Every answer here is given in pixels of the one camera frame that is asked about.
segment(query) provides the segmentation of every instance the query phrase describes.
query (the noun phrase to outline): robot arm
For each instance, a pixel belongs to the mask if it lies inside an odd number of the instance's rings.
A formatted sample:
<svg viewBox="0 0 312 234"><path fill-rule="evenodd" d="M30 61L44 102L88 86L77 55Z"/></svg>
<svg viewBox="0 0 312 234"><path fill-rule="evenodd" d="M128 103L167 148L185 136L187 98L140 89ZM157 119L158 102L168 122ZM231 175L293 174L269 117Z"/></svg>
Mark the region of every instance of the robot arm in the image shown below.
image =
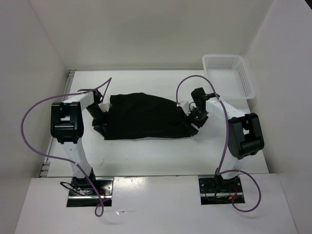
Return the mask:
<svg viewBox="0 0 312 234"><path fill-rule="evenodd" d="M51 108L51 135L61 143L68 158L77 162L91 180L95 180L95 176L92 167L88 163L81 141L84 131L82 111L87 109L93 117L93 128L104 135L105 114L99 107L101 98L101 93L96 90L74 96L63 102L54 102ZM89 186L79 168L72 164L72 169L74 184L80 187Z"/></svg>
<svg viewBox="0 0 312 234"><path fill-rule="evenodd" d="M216 116L221 121L225 121L223 108L212 94L206 94L203 88L195 89L192 98L196 108L192 109L188 118L197 127L202 127L208 119L207 114ZM242 168L245 157L255 155L264 147L264 140L261 131L259 118L255 113L247 114L223 101L228 116L230 154L226 154L222 171ZM222 175L223 179L231 179L238 173L227 173Z"/></svg>

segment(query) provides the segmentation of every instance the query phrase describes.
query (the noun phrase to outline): black fabric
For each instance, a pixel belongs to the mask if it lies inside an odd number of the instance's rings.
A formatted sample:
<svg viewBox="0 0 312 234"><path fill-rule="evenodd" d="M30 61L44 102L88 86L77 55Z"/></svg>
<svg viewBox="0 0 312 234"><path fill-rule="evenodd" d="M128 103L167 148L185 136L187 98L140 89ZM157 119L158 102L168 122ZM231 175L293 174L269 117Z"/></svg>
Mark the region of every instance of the black fabric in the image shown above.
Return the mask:
<svg viewBox="0 0 312 234"><path fill-rule="evenodd" d="M182 138L197 134L174 101L134 93L110 98L105 140L144 137Z"/></svg>

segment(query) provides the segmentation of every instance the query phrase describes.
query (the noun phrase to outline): purple cable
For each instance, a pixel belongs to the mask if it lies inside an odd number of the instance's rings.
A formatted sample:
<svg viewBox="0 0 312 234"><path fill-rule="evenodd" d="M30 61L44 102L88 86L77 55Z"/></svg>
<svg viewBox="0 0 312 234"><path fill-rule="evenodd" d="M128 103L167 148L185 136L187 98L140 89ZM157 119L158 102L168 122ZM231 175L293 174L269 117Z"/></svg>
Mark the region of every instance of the purple cable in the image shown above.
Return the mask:
<svg viewBox="0 0 312 234"><path fill-rule="evenodd" d="M36 154L38 155L41 155L41 156L44 156L44 157L50 157L50 158L54 158L54 159L59 159L59 160L64 160L64 161L67 161L67 162L71 162L73 164L75 164L80 170L81 172L84 174L84 176L86 177L86 179L88 180L89 184L91 185L91 187L94 189L94 191L96 192L98 198L99 198L99 201L100 203L96 206L96 209L95 209L95 215L97 217L101 217L104 213L104 201L108 200L108 199L102 199L101 198L101 195L99 194L99 192L97 191L96 187L94 186L94 184L92 183L91 179L89 178L89 176L86 174L86 172L82 169L82 167L80 167L79 164L77 164L75 161L73 160L70 160L68 158L62 158L62 157L57 157L57 156L51 156L51 155L47 155L45 153L42 153L38 150L36 150L34 147L32 147L26 137L25 137L25 134L24 134L24 122L25 122L25 119L27 117L27 115L29 114L29 112L31 112L32 109L34 109L36 106L38 106L39 104L45 102L45 101L48 101L48 100L51 100L51 99L54 99L54 98L60 98L60 97L67 97L67 96L74 96L74 95L80 95L80 94L86 94L86 93L89 93L89 92L92 92L92 91L95 91L101 87L103 87L105 84L107 84L107 87L105 89L105 93L106 93L106 90L111 82L112 78L109 78L107 81L105 81L103 84L101 84L99 87L95 88L95 89L92 89L92 90L89 90L89 91L86 91L86 92L82 92L82 93L74 93L74 94L63 94L63 95L56 95L56 96L52 96L52 97L47 97L41 101L38 101L37 103L35 103L34 105L32 105L27 111L26 113L24 114L23 118L21 119L21 122L20 122L20 134L21 134L21 137L23 138L23 141L25 142L25 144L27 145L27 147L29 149L31 149L33 152L35 152ZM97 214L97 210L98 210L98 207L101 206L102 208L102 211L100 214Z"/></svg>
<svg viewBox="0 0 312 234"><path fill-rule="evenodd" d="M205 78L205 77L203 77L203 76L200 76L200 75L192 75L192 76L189 76L189 77L184 78L184 79L180 82L180 84L177 86L177 89L176 89L176 93L175 93L176 103L179 104L177 95L178 95L178 91L179 91L179 88L180 88L181 84L182 84L184 81L186 81L187 79L193 78L193 77L202 78L202 79L204 79L205 81L207 81L207 82L210 84L210 86L211 86L211 88L212 88L212 90L213 90L213 93L214 93L216 99L220 102L220 104L221 104L221 106L222 106L222 109L223 109L223 111L224 111L225 125L226 125L225 144L224 144L224 148L223 148L222 157L221 157L221 160L220 160L220 163L219 163L219 167L217 168L217 170L216 170L215 173L219 176L219 175L222 175L222 174L225 174L225 173L228 173L228 172L242 172L242 173L246 174L247 176L249 176L249 177L252 179L252 181L254 182L254 184L256 185L256 187L257 187L257 189L258 189L258 192L259 192L259 199L258 199L257 204L256 204L254 207L252 207L251 209L249 209L249 210L241 210L241 209L237 208L237 207L234 205L234 200L235 200L236 198L238 198L238 197L241 196L241 195L239 195L239 196L236 196L236 197L234 197L234 198L232 199L232 205L233 205L233 207L234 207L236 210L241 211L241 212L247 213L247 212L254 211L254 210L259 206L260 201L261 201L261 190L260 190L260 187L259 187L258 183L255 181L255 179L254 179L249 173L244 172L244 171L241 171L241 170L235 170L235 169L233 169L233 170L226 170L226 171L220 172L221 167L222 167L222 164L223 164L223 161L224 161L224 158L225 158L225 153L226 153L227 148L228 148L230 129L229 129L229 119L228 119L227 111L226 111L226 109L225 109L225 106L224 106L222 100L219 99L219 96L217 95L213 84L212 84L207 78Z"/></svg>

